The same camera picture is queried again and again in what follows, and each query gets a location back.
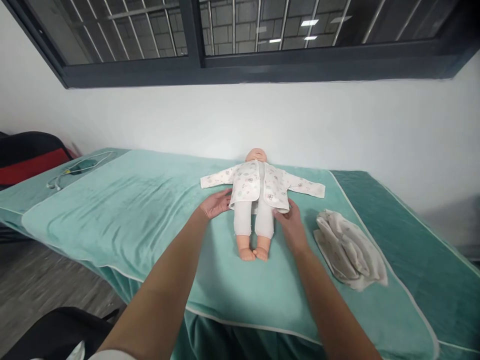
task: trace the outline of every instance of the window frame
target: window frame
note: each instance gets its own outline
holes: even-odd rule
[[[198,0],[179,0],[187,56],[66,65],[24,0],[2,0],[66,89],[449,79],[480,49],[476,1],[432,39],[206,56]]]

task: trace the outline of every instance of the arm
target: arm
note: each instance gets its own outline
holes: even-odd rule
[[[194,282],[210,219],[229,209],[232,189],[206,198],[150,271],[98,351],[114,349],[137,360],[170,359]]]
[[[302,193],[314,196],[316,198],[325,197],[325,185],[318,182],[311,182],[303,177],[292,175],[283,171],[283,179],[287,183],[287,188],[296,193]]]
[[[292,200],[290,212],[275,212],[295,259],[311,314],[323,347],[331,360],[381,359],[380,354],[335,288],[320,260],[307,243],[300,211]]]
[[[233,184],[237,167],[238,165],[200,178],[200,187],[206,189],[222,184]]]

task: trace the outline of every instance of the baby clothes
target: baby clothes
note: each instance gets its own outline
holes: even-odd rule
[[[374,282],[388,285],[387,269],[379,251],[354,223],[340,213],[324,210],[316,217],[315,238],[333,275],[354,290]]]
[[[230,209],[235,209],[239,201],[254,202],[260,197],[260,166],[261,161],[252,160],[234,167],[222,170],[216,174],[204,176],[200,179],[202,189],[221,184],[233,184]],[[289,212],[287,190],[296,193],[308,194],[317,198],[325,197],[325,186],[321,183],[308,181],[292,175],[285,170],[278,169],[266,162],[265,179],[263,180],[263,200],[280,213]],[[258,203],[252,206],[252,213],[257,213]]]
[[[264,200],[265,163],[259,162],[260,196],[257,201],[255,233],[257,236],[271,239],[274,235],[273,208]],[[235,235],[250,236],[252,233],[252,203],[251,201],[237,201],[234,209],[233,228]]]

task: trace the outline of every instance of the mint green blanket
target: mint green blanket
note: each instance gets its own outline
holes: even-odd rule
[[[133,150],[34,206],[23,215],[22,224],[35,238],[72,259],[142,281],[195,207],[221,189],[201,190],[200,177],[234,164]],[[279,168],[326,186],[324,199],[289,194],[301,209],[308,240],[322,262],[312,237],[319,211],[340,212],[365,231],[329,171]],[[389,265],[387,269],[388,287],[373,284],[356,292],[334,283],[382,356],[434,358],[438,342],[433,331]],[[267,263],[243,262],[235,246],[231,212],[215,218],[207,229],[187,309],[228,325],[319,341],[281,229],[275,228]]]

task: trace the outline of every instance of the white wall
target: white wall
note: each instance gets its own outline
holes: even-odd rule
[[[453,244],[480,245],[480,53],[448,81],[65,90],[3,3],[0,48],[0,131],[49,132],[82,153],[240,160],[262,147],[272,163],[365,170]]]

